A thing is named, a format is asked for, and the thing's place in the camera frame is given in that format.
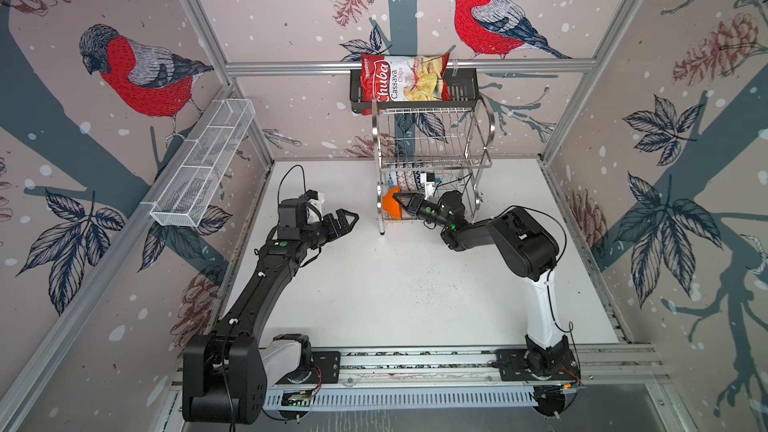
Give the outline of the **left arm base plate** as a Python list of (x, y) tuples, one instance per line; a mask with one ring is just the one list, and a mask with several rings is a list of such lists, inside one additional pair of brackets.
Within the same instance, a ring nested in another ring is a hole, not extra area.
[(340, 376), (341, 353), (313, 351), (311, 360), (302, 365), (300, 353), (292, 349), (280, 352), (261, 350), (262, 363), (269, 386), (337, 384)]

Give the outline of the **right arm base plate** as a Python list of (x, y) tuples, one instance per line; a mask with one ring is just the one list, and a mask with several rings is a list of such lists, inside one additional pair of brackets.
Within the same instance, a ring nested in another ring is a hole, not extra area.
[(578, 382), (581, 371), (573, 352), (543, 354), (524, 348), (502, 348), (494, 352), (492, 364), (498, 370), (502, 382), (555, 381), (558, 383)]

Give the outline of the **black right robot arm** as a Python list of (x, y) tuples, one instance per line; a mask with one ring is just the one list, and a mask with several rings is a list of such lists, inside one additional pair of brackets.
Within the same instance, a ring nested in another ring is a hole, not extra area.
[(431, 202), (418, 192), (395, 189), (388, 200), (426, 225), (439, 227), (441, 239), (452, 251), (495, 247), (508, 269), (523, 281), (528, 370), (540, 379), (560, 372), (581, 379), (578, 356), (571, 348), (572, 328), (558, 321), (551, 280), (564, 248), (530, 215), (530, 208), (513, 205), (492, 218), (470, 222), (459, 191), (448, 191)]

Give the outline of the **orange plastic bowl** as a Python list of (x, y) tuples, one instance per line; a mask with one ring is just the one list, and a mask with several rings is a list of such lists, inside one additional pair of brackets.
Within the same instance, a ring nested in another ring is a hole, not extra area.
[(401, 187), (395, 186), (382, 198), (382, 211), (385, 219), (401, 220), (403, 218), (402, 206), (395, 200), (395, 195), (400, 192)]

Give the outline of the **blue floral ceramic bowl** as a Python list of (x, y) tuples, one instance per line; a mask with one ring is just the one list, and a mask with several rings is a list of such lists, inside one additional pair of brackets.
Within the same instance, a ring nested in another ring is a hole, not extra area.
[(398, 179), (397, 179), (397, 173), (395, 171), (388, 171), (386, 173), (386, 183), (389, 189), (392, 189), (399, 185)]

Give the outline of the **stainless steel dish rack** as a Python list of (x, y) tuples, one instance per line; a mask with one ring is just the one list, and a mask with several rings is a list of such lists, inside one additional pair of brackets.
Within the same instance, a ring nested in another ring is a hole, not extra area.
[(438, 202), (442, 194), (458, 190), (463, 195), (465, 216), (471, 220), (481, 205), (480, 178), (490, 168), (490, 149), (495, 138), (496, 119), (485, 98), (472, 108), (395, 108), (372, 103), (372, 150), (377, 175), (377, 221), (379, 232), (385, 226), (414, 217), (403, 211), (401, 220), (384, 218), (382, 198), (390, 190), (388, 171), (431, 171), (441, 179), (432, 193), (419, 192)]

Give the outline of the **red patterned ceramic bowl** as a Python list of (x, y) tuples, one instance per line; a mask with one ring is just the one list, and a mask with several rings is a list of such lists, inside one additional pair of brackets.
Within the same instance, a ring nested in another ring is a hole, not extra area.
[(408, 189), (408, 184), (407, 184), (405, 173), (404, 172), (396, 172), (395, 173), (395, 177), (396, 177), (397, 185), (402, 190), (407, 190)]

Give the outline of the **white brown patterned bowl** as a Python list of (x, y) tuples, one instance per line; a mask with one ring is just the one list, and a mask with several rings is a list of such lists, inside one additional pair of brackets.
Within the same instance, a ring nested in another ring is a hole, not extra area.
[(416, 185), (416, 182), (414, 180), (413, 172), (410, 171), (410, 170), (405, 171), (404, 172), (404, 177), (405, 177), (405, 181), (406, 181), (406, 185), (407, 185), (408, 189), (409, 190), (416, 190), (417, 189), (417, 185)]

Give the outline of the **blue geometric upturned bowl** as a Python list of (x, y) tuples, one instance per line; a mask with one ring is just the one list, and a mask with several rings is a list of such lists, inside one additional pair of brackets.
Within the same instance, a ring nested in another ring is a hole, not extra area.
[(416, 186), (416, 189), (417, 190), (423, 190), (424, 189), (424, 185), (423, 185), (422, 180), (421, 180), (421, 172), (420, 171), (414, 171), (413, 172), (413, 179), (414, 179), (414, 184)]

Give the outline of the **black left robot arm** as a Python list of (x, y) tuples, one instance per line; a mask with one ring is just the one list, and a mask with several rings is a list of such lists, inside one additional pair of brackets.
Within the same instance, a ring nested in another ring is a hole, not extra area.
[(284, 377), (306, 374), (312, 366), (311, 344), (302, 334), (260, 341), (268, 319), (307, 254), (349, 234), (358, 214), (339, 209), (321, 215), (304, 197), (283, 200), (277, 224), (259, 248), (252, 277), (229, 311), (204, 335), (194, 336), (183, 351), (182, 416), (187, 422), (252, 424), (268, 389)]

